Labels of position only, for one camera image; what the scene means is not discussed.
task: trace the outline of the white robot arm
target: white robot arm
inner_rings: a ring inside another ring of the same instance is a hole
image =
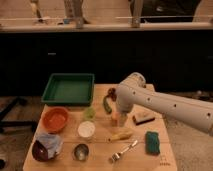
[[[132,73],[116,88],[116,108],[120,114],[131,112],[133,105],[141,105],[213,135],[213,103],[184,98],[145,88],[145,78]]]

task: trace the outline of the green sponge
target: green sponge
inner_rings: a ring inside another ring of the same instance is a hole
[[[158,139],[157,132],[147,131],[145,135],[146,152],[148,154],[158,155],[160,154],[160,141]]]

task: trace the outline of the small white bowl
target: small white bowl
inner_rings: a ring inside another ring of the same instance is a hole
[[[91,121],[84,121],[78,127],[78,134],[84,139],[91,139],[95,132],[95,125]]]

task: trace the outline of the orange bowl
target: orange bowl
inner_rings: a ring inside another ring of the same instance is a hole
[[[42,123],[48,133],[61,131],[68,121],[68,111],[64,107],[53,107],[44,114]]]

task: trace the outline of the green tray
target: green tray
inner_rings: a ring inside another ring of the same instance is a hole
[[[42,102],[50,106],[90,106],[94,77],[94,74],[54,73],[44,90]]]

